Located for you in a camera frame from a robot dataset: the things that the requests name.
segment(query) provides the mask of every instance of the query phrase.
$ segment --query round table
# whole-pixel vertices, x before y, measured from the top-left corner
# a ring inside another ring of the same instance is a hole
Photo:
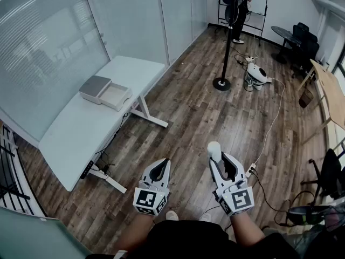
[[[275,59],[279,63],[286,64],[286,59],[282,56],[286,42],[293,43],[296,45],[301,45],[301,42],[297,38],[295,38],[292,35],[292,33],[289,32],[288,30],[285,30],[285,29],[278,27],[278,26],[272,26],[271,28],[275,33],[277,33],[278,35],[280,35],[284,39],[284,43],[283,43],[279,53],[278,54],[273,53],[272,58]]]

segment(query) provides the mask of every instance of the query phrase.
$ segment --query whiteboard stand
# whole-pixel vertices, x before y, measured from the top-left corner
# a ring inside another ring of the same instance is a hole
[[[220,7],[221,6],[227,6],[227,5],[224,4],[222,2],[222,0],[218,0],[218,23],[217,23],[217,25],[218,25],[218,27],[221,26],[221,27],[227,28],[228,24],[227,24],[225,18],[222,18],[222,17],[219,16]],[[258,13],[255,13],[255,12],[252,12],[252,11],[249,12],[249,14],[252,14],[252,13],[258,15]],[[264,18],[264,22],[263,22],[262,28],[257,28],[257,27],[254,27],[254,26],[251,26],[251,25],[247,25],[247,24],[244,23],[244,26],[251,27],[251,28],[254,28],[254,29],[257,29],[257,30],[261,31],[261,34],[260,34],[260,37],[259,37],[259,46],[261,46],[261,39],[263,37],[263,32],[264,32],[264,27],[265,27],[265,22],[266,22],[266,15],[267,15],[267,0],[266,0],[265,14],[262,15],[263,18]]]

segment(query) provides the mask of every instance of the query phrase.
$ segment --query desk control panel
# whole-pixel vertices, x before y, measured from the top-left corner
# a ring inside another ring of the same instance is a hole
[[[90,162],[88,163],[88,165],[86,166],[85,170],[83,171],[83,173],[80,176],[81,179],[84,179],[86,177],[88,171],[90,171],[92,166],[93,166],[93,161],[90,160]]]

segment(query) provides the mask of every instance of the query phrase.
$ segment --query standing desk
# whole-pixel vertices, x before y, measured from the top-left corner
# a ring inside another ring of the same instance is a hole
[[[319,126],[312,135],[304,140],[302,145],[321,132],[331,121],[345,130],[345,96],[340,88],[338,79],[329,71],[325,71],[317,62],[313,61],[312,59],[310,61],[313,64],[313,68],[309,74],[311,74],[312,71],[315,71],[316,77],[320,81],[320,85],[323,90],[323,97],[318,104],[320,104],[324,98],[326,99],[329,118],[321,126]]]
[[[106,105],[97,105],[77,93],[64,107],[38,147],[44,159],[61,184],[72,191],[79,178],[93,174],[106,180],[124,193],[125,187],[104,174],[92,159],[109,143],[123,115],[137,100],[142,112],[130,111],[160,126],[168,123],[149,114],[144,92],[162,75],[164,64],[147,60],[117,56],[96,75],[110,78],[112,82],[132,89],[132,96],[125,101],[120,111]]]

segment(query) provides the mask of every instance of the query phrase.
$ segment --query white robot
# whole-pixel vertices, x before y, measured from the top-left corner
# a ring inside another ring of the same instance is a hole
[[[210,142],[207,150],[212,178],[217,185],[213,194],[227,216],[241,213],[253,207],[253,189],[248,187],[242,164],[233,156],[222,152],[218,142]],[[221,161],[224,164],[227,178],[219,169]]]
[[[258,65],[249,63],[245,82],[247,83],[248,87],[254,86],[257,90],[261,90],[262,86],[266,83],[272,82],[272,79],[268,78],[265,71]]]
[[[165,158],[145,169],[134,192],[133,205],[138,212],[157,216],[167,204],[170,165],[171,161]]]

